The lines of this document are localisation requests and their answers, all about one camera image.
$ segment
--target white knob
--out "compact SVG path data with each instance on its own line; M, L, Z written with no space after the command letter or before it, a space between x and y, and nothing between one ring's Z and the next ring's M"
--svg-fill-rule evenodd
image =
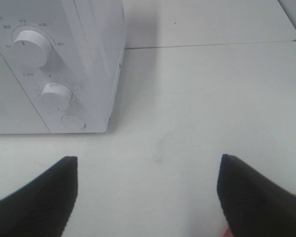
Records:
M60 83L48 83L40 95L42 103L52 110L66 110L70 106L73 92Z
M33 68L44 66L51 50L52 46L45 36L29 30L20 32L12 46L16 60Z

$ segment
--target round button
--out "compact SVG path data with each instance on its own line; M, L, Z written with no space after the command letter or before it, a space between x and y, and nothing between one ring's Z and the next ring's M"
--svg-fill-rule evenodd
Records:
M64 115L61 118L61 122L64 126L71 129L84 129L85 121L77 115Z
M66 110L70 106L73 92L60 83L48 83L40 95L42 103L52 110Z
M33 68L44 66L51 51L52 46L48 39L30 30L20 32L12 45L14 57L19 62Z

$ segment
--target white table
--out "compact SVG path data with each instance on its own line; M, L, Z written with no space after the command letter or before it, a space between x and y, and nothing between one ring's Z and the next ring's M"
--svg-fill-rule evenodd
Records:
M106 134L0 136L0 198L78 155L65 237L217 237L223 153L296 193L296 42L127 50Z
M127 48L296 40L277 0L123 0Z

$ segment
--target microwave oven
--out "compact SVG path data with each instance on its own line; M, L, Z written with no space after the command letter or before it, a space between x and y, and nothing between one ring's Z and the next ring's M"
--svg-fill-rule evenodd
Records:
M122 0L0 0L0 134L105 132Z

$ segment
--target power knob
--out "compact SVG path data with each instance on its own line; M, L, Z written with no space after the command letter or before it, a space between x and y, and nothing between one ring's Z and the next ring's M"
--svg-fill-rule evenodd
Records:
M69 108L73 92L63 84L48 83L40 95L42 103L51 110L64 111Z
M52 51L48 39L36 31L21 31L12 45L13 56L20 63L40 68L47 62Z

